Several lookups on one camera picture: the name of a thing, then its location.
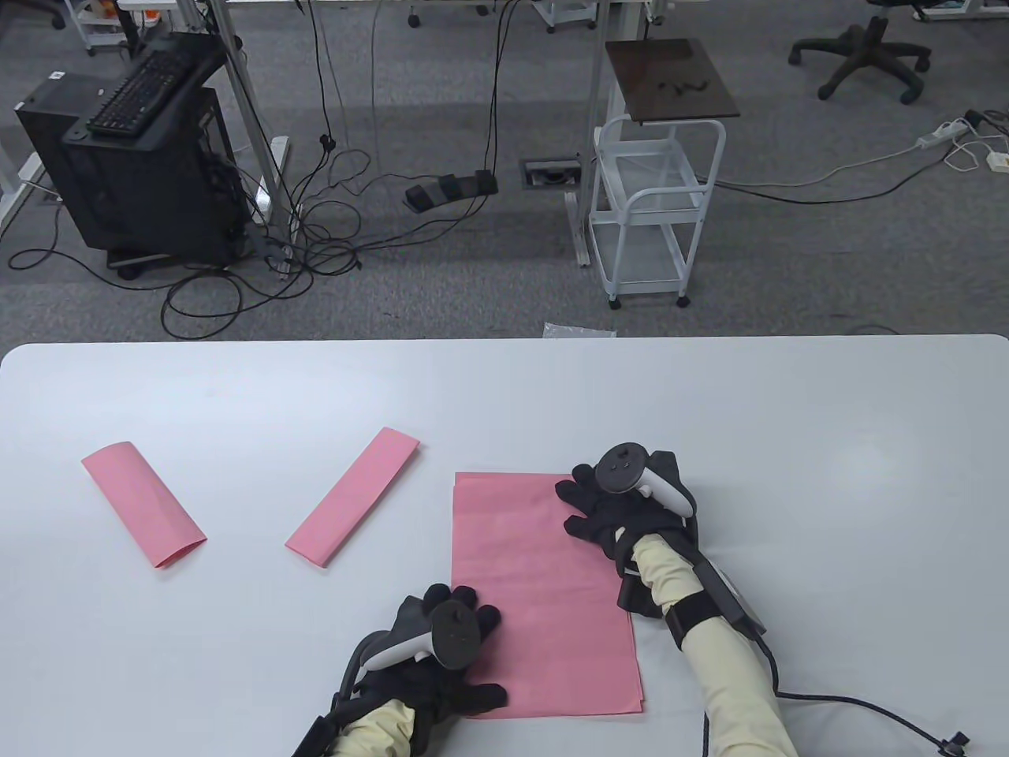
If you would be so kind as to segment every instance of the keyboard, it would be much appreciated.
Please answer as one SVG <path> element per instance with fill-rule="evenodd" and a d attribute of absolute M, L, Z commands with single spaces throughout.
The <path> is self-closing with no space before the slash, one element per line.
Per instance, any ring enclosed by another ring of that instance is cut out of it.
<path fill-rule="evenodd" d="M 151 49 L 105 99 L 85 126 L 93 134 L 130 139 L 139 136 L 173 93 L 200 64 L 184 45 Z"/>

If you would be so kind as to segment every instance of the pink sheet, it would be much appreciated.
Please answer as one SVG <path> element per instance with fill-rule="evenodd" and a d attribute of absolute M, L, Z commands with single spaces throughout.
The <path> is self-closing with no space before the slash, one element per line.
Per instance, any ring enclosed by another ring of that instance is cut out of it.
<path fill-rule="evenodd" d="M 130 442 L 110 444 L 81 462 L 154 567 L 166 567 L 207 541 Z"/>
<path fill-rule="evenodd" d="M 318 507 L 288 539 L 287 546 L 309 562 L 326 567 L 420 444 L 383 428 L 354 460 Z"/>
<path fill-rule="evenodd" d="M 509 706 L 484 718 L 642 712 L 620 577 L 598 547 L 564 532 L 575 511 L 554 493 L 562 478 L 456 475 L 452 584 L 473 586 L 501 611 L 469 678 L 503 685 Z"/>

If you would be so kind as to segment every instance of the folded pink paper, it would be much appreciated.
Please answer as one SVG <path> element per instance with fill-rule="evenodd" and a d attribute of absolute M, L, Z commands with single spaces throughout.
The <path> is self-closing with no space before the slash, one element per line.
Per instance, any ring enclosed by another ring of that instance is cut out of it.
<path fill-rule="evenodd" d="M 394 429 L 379 431 L 288 539 L 288 548 L 309 562 L 326 567 L 381 499 L 419 444 L 417 439 Z"/>
<path fill-rule="evenodd" d="M 207 541 L 130 442 L 110 444 L 81 462 L 154 567 L 171 565 Z"/>

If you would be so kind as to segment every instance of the cart wheel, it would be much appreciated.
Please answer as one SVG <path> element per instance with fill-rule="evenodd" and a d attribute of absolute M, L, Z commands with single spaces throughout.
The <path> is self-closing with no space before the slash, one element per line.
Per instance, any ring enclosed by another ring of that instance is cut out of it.
<path fill-rule="evenodd" d="M 116 276 L 122 279 L 124 282 L 132 282 L 140 277 L 143 273 L 143 263 L 134 263 L 133 265 L 122 265 L 116 268 Z"/>

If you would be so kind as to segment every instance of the arm sleeve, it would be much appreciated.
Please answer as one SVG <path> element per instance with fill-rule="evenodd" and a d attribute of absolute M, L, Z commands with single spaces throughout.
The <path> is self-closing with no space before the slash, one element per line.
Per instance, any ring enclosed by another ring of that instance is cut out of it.
<path fill-rule="evenodd" d="M 335 757 L 410 757 L 414 711 L 389 699 L 343 729 Z"/>
<path fill-rule="evenodd" d="M 660 536 L 642 537 L 634 559 L 664 614 L 702 589 L 690 563 Z M 796 757 L 770 679 L 746 637 L 724 618 L 710 618 L 686 635 L 683 654 L 704 695 L 714 757 Z"/>

